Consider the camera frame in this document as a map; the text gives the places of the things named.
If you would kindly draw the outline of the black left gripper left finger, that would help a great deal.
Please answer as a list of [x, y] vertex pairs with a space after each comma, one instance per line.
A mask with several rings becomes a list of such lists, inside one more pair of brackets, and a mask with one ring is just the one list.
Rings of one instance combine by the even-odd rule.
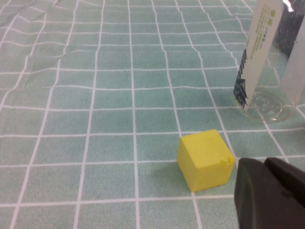
[[305, 227], [305, 207], [256, 159], [239, 160], [234, 203], [241, 229]]

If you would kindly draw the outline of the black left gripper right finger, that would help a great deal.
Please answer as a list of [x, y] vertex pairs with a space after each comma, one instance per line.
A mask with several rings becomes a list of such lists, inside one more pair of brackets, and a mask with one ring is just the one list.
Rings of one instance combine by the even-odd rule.
[[264, 165], [303, 207], [305, 206], [305, 172], [276, 157], [268, 157]]

